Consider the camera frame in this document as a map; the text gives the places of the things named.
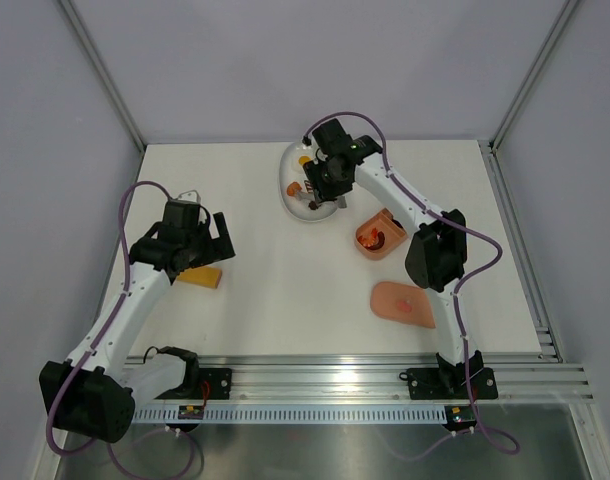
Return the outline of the orange shrimp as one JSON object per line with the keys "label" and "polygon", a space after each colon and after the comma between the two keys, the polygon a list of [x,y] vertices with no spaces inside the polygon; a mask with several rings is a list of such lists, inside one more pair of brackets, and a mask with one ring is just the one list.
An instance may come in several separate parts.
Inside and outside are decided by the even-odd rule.
{"label": "orange shrimp", "polygon": [[376,243],[379,231],[381,230],[377,228],[372,228],[369,232],[365,233],[364,235],[360,235],[357,238],[358,243],[366,250],[376,251],[376,249],[374,248],[374,244]]}

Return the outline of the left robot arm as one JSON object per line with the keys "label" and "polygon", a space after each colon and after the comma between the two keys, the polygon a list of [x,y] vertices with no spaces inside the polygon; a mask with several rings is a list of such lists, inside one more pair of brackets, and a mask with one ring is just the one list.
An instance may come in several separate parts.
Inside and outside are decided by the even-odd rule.
{"label": "left robot arm", "polygon": [[166,202],[130,249],[119,294],[62,362],[47,362],[39,385],[47,428],[107,443],[119,441],[137,410],[155,399],[226,399],[228,369],[203,372],[196,353],[165,346],[134,370],[123,370],[145,321],[178,276],[234,257],[223,213],[201,204]]}

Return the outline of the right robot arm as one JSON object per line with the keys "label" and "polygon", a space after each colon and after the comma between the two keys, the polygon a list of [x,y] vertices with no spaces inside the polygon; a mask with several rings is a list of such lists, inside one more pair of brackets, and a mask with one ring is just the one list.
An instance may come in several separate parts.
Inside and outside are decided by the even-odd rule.
{"label": "right robot arm", "polygon": [[447,398],[463,395],[473,386],[474,373],[484,368],[460,307],[467,261],[464,216],[459,210],[438,209],[406,181],[389,162],[385,140],[352,138],[335,115],[309,127],[302,143],[315,145],[323,155],[304,166],[317,201],[331,202],[358,185],[411,236],[405,270],[430,300],[438,334],[436,388]]}

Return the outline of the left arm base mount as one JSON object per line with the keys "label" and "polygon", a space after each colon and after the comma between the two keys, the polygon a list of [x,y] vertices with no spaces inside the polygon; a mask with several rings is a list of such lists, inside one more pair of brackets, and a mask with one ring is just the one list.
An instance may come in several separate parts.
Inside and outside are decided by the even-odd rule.
{"label": "left arm base mount", "polygon": [[229,400],[233,370],[230,368],[202,368],[198,379],[172,392],[174,399],[181,400]]}

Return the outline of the dark brown sea cucumber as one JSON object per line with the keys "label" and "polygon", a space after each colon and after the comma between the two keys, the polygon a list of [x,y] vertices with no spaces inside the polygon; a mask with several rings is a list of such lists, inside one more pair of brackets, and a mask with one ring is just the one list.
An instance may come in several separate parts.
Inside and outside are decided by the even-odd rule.
{"label": "dark brown sea cucumber", "polygon": [[382,248],[385,244],[385,235],[382,231],[378,232],[376,243],[374,244],[374,248],[376,250]]}

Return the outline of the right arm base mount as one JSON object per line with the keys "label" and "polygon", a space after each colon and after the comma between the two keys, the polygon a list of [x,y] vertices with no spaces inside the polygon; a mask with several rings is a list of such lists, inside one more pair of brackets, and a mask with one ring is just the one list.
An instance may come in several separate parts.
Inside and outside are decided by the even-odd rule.
{"label": "right arm base mount", "polygon": [[448,380],[438,367],[409,368],[398,378],[407,384],[411,400],[468,400],[467,385],[474,400],[499,398],[494,372],[488,367],[471,373],[469,380],[464,375]]}

